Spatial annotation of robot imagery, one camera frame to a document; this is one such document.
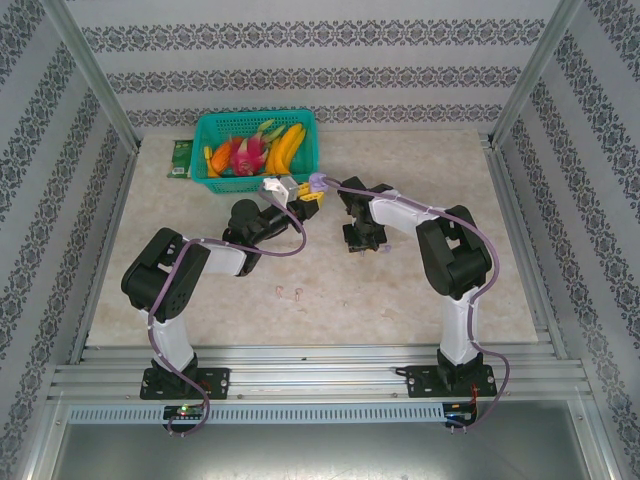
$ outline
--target banana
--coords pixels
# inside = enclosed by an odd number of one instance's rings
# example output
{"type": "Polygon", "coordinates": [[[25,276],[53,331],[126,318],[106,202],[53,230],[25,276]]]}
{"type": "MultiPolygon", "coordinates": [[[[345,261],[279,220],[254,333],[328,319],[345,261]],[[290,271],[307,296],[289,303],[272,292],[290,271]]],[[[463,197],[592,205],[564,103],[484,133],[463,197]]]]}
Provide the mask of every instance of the banana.
{"type": "Polygon", "coordinates": [[[211,164],[212,158],[213,158],[213,149],[209,146],[204,147],[204,159],[207,162],[207,177],[217,178],[220,175],[218,175],[218,173],[213,168],[213,165],[211,164]]]}
{"type": "Polygon", "coordinates": [[[302,141],[304,140],[304,136],[306,134],[307,134],[307,131],[304,128],[300,130],[300,132],[298,132],[298,135],[294,139],[293,143],[289,146],[289,150],[287,150],[287,153],[285,153],[284,160],[282,161],[282,164],[285,166],[286,169],[291,170],[291,161],[293,160],[293,157],[296,155],[298,148],[300,148],[300,145],[302,144],[302,141]]]}
{"type": "Polygon", "coordinates": [[[267,156],[267,163],[264,166],[264,173],[267,173],[269,175],[275,175],[276,174],[276,170],[275,170],[275,165],[273,163],[273,159],[275,157],[275,151],[278,148],[278,144],[280,143],[280,141],[282,140],[282,138],[276,138],[273,142],[271,142],[271,149],[269,150],[269,155],[267,156]]]}
{"type": "Polygon", "coordinates": [[[301,123],[296,123],[295,125],[292,125],[291,127],[289,127],[289,129],[287,130],[287,133],[285,133],[282,136],[282,139],[278,144],[278,148],[274,149],[275,150],[274,165],[275,165],[277,174],[289,175],[289,169],[287,168],[287,165],[284,163],[285,157],[288,154],[289,149],[291,148],[291,145],[293,145],[293,143],[296,141],[296,138],[301,130],[302,130],[301,123]]]}
{"type": "Polygon", "coordinates": [[[271,120],[267,120],[266,122],[262,122],[262,123],[260,124],[260,126],[258,126],[258,131],[259,131],[259,132],[264,132],[264,131],[265,131],[267,128],[269,128],[269,127],[273,124],[273,122],[275,122],[275,121],[276,121],[276,119],[275,119],[275,118],[272,118],[271,120]]]}
{"type": "Polygon", "coordinates": [[[283,130],[284,130],[284,125],[280,125],[280,126],[279,126],[278,128],[276,128],[273,132],[269,132],[269,133],[267,133],[265,136],[263,136],[263,137],[262,137],[262,140],[263,140],[265,143],[270,143],[270,142],[272,142],[276,137],[279,137],[283,130]]]}

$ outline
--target green package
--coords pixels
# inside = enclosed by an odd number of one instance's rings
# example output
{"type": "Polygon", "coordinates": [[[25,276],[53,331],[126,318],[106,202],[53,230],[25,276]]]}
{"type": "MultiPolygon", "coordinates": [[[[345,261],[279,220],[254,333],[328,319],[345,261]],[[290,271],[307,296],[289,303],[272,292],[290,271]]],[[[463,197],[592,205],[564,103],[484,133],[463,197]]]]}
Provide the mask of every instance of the green package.
{"type": "Polygon", "coordinates": [[[176,142],[173,147],[173,158],[171,158],[171,170],[167,174],[168,178],[191,178],[189,172],[191,150],[193,150],[193,140],[176,142]]]}

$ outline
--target teal plastic basket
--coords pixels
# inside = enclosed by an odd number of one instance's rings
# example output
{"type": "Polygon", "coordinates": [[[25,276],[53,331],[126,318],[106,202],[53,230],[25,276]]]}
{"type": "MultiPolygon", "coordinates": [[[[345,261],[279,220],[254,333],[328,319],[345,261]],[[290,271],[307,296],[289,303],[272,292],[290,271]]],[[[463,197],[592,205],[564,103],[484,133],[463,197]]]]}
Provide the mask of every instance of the teal plastic basket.
{"type": "Polygon", "coordinates": [[[263,110],[257,112],[212,113],[198,120],[196,136],[191,152],[191,178],[205,185],[213,193],[255,192],[267,176],[255,177],[207,177],[207,161],[204,147],[214,151],[231,137],[250,137],[263,122],[275,119],[266,133],[280,125],[290,127],[301,123],[307,130],[304,141],[291,161],[291,176],[296,182],[309,180],[309,175],[318,170],[318,129],[310,110],[263,110]]]}

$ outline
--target black mounting plate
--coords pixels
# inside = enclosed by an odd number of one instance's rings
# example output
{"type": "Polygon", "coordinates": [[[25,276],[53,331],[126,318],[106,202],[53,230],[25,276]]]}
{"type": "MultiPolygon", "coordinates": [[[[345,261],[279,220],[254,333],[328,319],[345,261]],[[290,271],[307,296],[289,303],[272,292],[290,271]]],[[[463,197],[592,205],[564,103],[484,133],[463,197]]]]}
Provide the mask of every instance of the black mounting plate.
{"type": "Polygon", "coordinates": [[[409,398],[470,397],[473,385],[478,389],[478,397],[495,397],[498,393],[493,369],[489,365],[482,365],[475,375],[458,383],[452,391],[442,383],[437,365],[396,368],[396,375],[406,378],[409,398]]]}
{"type": "MultiPolygon", "coordinates": [[[[229,392],[228,368],[199,368],[196,371],[196,383],[204,387],[211,400],[226,400],[229,392]]],[[[174,391],[165,391],[158,382],[157,371],[154,368],[147,368],[142,377],[140,387],[140,398],[142,400],[201,400],[202,395],[192,388],[189,394],[182,395],[174,391]]]]}

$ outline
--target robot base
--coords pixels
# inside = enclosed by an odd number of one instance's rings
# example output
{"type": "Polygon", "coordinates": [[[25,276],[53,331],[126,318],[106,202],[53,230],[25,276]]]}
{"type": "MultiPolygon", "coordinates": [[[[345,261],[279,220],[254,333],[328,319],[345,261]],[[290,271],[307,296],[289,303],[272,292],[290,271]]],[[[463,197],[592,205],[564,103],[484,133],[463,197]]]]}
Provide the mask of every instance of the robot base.
{"type": "Polygon", "coordinates": [[[396,374],[407,379],[409,398],[470,397],[474,387],[478,397],[495,397],[498,393],[493,369],[482,364],[481,353],[466,365],[456,366],[438,350],[438,363],[396,368],[396,374]]]}
{"type": "MultiPolygon", "coordinates": [[[[142,400],[200,400],[202,395],[173,373],[152,361],[142,377],[142,400]]],[[[198,368],[197,360],[189,364],[183,374],[195,380],[207,392],[211,400],[226,400],[229,392],[228,368],[198,368]]]]}

